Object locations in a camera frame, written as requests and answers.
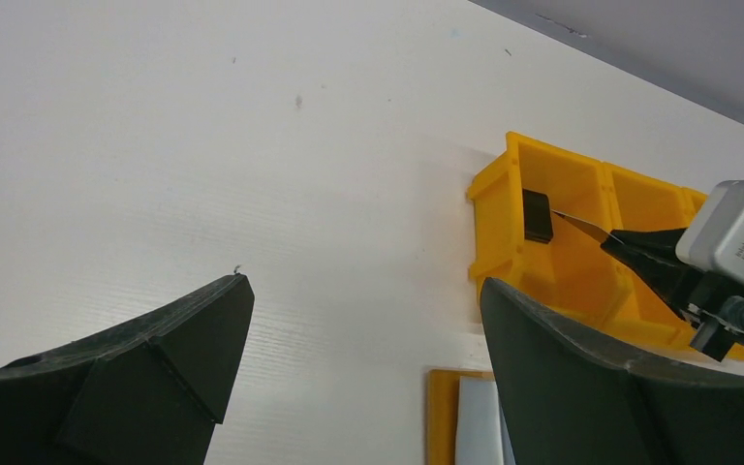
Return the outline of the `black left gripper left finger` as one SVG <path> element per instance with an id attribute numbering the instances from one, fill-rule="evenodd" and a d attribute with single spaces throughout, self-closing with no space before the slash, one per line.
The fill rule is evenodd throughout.
<path id="1" fill-rule="evenodd" d="M 202 464 L 254 301 L 248 278 L 229 274 L 0 367 L 0 464 Z"/>

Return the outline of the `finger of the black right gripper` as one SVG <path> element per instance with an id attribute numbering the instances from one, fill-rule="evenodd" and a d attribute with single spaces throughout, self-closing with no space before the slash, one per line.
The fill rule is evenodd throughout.
<path id="1" fill-rule="evenodd" d="M 685 228 L 654 232 L 612 230 L 600 247 L 630 269 L 679 319 L 699 322 L 699 315 L 689 305 L 704 273 L 675 254 L 685 231 Z"/>

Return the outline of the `orange leather card holder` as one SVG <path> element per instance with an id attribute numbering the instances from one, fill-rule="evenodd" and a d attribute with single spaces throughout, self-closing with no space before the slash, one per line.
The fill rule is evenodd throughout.
<path id="1" fill-rule="evenodd" d="M 492 372 L 433 368 L 425 376 L 425 463 L 455 463 L 461 379 L 493 381 Z"/>

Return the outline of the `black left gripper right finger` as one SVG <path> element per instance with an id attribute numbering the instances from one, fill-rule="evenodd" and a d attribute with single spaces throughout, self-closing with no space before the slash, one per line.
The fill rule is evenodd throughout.
<path id="1" fill-rule="evenodd" d="M 480 312 L 519 464 L 744 464 L 744 376 L 659 356 L 485 280 Z"/>

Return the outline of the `black card from holder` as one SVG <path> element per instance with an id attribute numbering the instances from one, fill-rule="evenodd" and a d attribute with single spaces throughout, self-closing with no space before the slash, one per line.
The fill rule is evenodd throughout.
<path id="1" fill-rule="evenodd" d="M 551 213 L 563 219 L 564 221 L 571 224 L 572 226 L 576 227 L 581 232 L 589 235 L 590 237 L 592 237 L 594 240 L 596 240 L 597 242 L 601 244 L 609 242 L 609 241 L 621 243 L 621 240 L 619 237 L 615 236 L 611 232 L 604 230 L 603 228 L 601 228 L 600 226 L 594 223 L 588 222 L 584 219 L 577 218 L 573 215 L 570 215 L 568 213 L 564 213 L 558 210 L 552 210 Z"/>
<path id="2" fill-rule="evenodd" d="M 522 190 L 524 239 L 548 244 L 553 238 L 551 208 L 546 194 Z"/>

